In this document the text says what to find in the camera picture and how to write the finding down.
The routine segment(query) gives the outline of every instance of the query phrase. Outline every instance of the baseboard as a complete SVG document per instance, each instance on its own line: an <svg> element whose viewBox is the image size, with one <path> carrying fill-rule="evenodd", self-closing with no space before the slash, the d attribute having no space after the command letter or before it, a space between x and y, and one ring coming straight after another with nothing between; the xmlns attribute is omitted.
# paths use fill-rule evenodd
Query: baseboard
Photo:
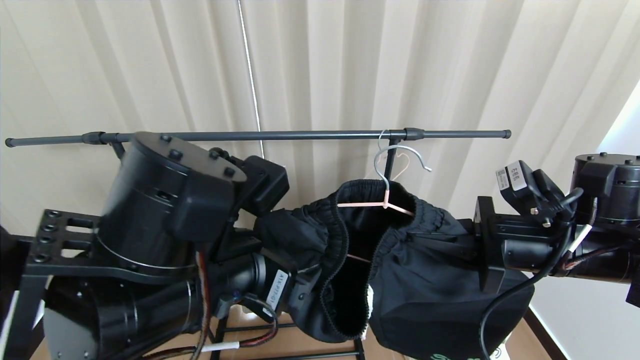
<svg viewBox="0 0 640 360"><path fill-rule="evenodd" d="M563 351L560 350L551 335L549 335L545 327L542 325L540 319L538 319L531 309L528 309L524 314L524 320L531 328L531 331L536 335L538 341L542 344L542 347L545 348L545 351L547 351L551 360L568 360Z"/></svg>

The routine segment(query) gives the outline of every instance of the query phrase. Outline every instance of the hanger bar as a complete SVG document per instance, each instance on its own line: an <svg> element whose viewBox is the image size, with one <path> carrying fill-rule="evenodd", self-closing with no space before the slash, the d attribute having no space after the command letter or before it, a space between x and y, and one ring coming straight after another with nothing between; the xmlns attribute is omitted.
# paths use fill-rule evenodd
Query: hanger bar
<svg viewBox="0 0 640 360"><path fill-rule="evenodd" d="M258 140L353 140L377 139L382 130L342 130L342 131L229 131L217 133L166 133L185 141L258 141ZM87 143L106 145L109 143L129 142L132 133L105 133L93 131L75 136L46 136L39 138L7 138L8 147L29 145L56 145L64 143ZM447 130L428 131L406 127L402 130L385 131L384 139L420 140L425 138L505 138L511 137L511 130Z"/></svg>

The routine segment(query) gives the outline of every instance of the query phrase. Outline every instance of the screw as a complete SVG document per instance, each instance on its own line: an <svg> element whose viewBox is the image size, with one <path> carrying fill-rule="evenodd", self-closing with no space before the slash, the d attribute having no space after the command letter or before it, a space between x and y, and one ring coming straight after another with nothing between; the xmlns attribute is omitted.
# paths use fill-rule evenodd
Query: screw
<svg viewBox="0 0 640 360"><path fill-rule="evenodd" d="M234 169L232 169L230 167L226 167L225 168L224 175L226 177L233 177L235 173L236 173L236 171Z"/></svg>
<svg viewBox="0 0 640 360"><path fill-rule="evenodd" d="M48 233L53 233L54 231L58 230L58 227L53 224L47 224L43 225L41 229L47 231Z"/></svg>
<svg viewBox="0 0 640 360"><path fill-rule="evenodd" d="M176 149L171 149L171 151L169 151L169 158L173 160L180 160L182 159L182 153Z"/></svg>
<svg viewBox="0 0 640 360"><path fill-rule="evenodd" d="M41 236L38 241L43 244L50 244L56 240L50 236Z"/></svg>
<svg viewBox="0 0 640 360"><path fill-rule="evenodd" d="M49 255L45 255L45 254L37 254L33 256L33 261L37 263L46 263L47 261L49 261L49 259L50 259Z"/></svg>

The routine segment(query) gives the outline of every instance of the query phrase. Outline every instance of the black fabric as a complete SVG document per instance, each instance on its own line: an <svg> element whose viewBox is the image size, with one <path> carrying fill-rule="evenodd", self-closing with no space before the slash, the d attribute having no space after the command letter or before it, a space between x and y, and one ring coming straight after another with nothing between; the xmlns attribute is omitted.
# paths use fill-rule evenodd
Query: black fabric
<svg viewBox="0 0 640 360"><path fill-rule="evenodd" d="M472 264L414 240L412 233L464 234L446 210L436 208L391 182L390 202L414 217L381 207L338 208L344 202L381 201L377 180L343 184L329 197L300 209L278 210L255 224L265 248L319 278L304 304L290 309L296 325L325 342L359 337L367 323L367 287L374 291L369 322L385 347L417 359L481 357L477 327L496 295L479 289ZM347 253L371 260L348 258ZM501 291L525 280L508 272ZM495 348L524 315L533 289L498 307L486 328Z"/></svg>

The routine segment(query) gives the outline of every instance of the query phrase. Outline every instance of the white wall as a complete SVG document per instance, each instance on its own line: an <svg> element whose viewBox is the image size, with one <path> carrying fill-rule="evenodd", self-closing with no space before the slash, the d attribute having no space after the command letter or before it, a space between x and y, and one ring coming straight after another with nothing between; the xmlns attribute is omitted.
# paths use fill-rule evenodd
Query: white wall
<svg viewBox="0 0 640 360"><path fill-rule="evenodd" d="M639 140L640 83L597 151L640 154ZM640 309L625 302L628 289L548 278L538 283L532 307L572 360L637 359Z"/></svg>

